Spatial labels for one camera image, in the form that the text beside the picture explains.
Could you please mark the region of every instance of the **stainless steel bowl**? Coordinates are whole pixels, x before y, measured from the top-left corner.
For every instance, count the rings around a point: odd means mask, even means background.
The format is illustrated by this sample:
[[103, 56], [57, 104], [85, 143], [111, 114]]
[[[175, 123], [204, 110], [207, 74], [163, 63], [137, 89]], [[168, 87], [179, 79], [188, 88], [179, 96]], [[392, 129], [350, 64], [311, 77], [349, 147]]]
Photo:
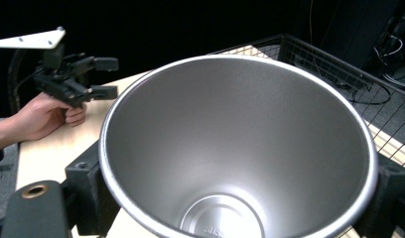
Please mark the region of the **stainless steel bowl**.
[[377, 178], [362, 119], [331, 87], [270, 59], [206, 56], [143, 76], [99, 142], [118, 203], [162, 237], [327, 237]]

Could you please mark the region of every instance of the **metal bowl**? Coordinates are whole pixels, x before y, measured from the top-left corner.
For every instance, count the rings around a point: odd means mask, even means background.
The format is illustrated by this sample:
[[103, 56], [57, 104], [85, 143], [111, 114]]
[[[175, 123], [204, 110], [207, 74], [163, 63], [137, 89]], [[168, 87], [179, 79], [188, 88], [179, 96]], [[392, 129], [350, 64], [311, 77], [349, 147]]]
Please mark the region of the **metal bowl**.
[[362, 119], [330, 86], [243, 56], [185, 59], [120, 95], [100, 165], [118, 203], [162, 237], [327, 237], [377, 178]]

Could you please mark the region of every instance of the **metal grid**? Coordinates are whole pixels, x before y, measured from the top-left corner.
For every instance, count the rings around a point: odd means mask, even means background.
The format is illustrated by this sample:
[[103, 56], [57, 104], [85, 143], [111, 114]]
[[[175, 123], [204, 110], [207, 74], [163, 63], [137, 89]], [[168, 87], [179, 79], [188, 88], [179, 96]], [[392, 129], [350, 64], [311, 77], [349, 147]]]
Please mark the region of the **metal grid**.
[[[331, 85], [365, 120], [376, 150], [405, 168], [405, 91], [292, 36], [280, 35], [215, 54], [279, 60]], [[339, 237], [358, 238], [348, 227]], [[394, 238], [401, 237], [397, 231]]]

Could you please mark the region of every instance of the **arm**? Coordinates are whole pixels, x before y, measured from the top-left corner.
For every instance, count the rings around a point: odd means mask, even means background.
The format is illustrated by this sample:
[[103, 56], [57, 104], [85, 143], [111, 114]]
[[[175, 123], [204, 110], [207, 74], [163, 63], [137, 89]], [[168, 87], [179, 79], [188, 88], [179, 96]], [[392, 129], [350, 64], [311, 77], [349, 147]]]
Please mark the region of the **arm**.
[[42, 139], [65, 123], [73, 127], [84, 119], [85, 104], [83, 108], [72, 108], [40, 93], [17, 114], [0, 121], [0, 150], [14, 143]]

